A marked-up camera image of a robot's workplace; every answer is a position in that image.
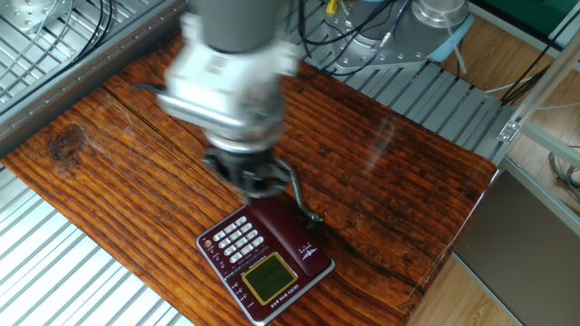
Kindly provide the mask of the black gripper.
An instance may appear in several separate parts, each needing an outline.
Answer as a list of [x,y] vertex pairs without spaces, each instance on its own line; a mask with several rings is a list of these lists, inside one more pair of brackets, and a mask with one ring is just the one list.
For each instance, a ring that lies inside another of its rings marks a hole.
[[202,162],[224,183],[232,186],[247,202],[251,193],[276,196],[291,182],[291,167],[272,150],[236,153],[212,147]]

